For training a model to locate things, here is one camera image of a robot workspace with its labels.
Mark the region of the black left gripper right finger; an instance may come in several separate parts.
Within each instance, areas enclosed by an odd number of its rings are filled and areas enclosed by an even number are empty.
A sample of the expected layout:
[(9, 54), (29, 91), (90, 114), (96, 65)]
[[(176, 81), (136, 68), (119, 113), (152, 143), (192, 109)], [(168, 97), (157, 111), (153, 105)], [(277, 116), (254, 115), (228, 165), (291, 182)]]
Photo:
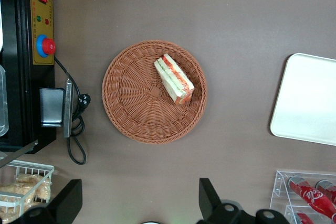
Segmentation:
[(198, 204), (202, 214), (199, 223), (256, 223), (255, 217), (238, 208), (238, 203), (222, 203), (208, 178), (199, 179)]

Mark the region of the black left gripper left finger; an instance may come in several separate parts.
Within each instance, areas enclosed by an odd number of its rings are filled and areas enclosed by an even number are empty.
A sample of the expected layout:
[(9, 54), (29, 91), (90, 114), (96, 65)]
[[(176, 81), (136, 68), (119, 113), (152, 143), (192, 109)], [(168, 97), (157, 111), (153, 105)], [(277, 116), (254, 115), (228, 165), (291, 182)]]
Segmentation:
[(82, 180), (72, 179), (47, 205), (27, 210), (12, 223), (73, 223), (82, 209)]

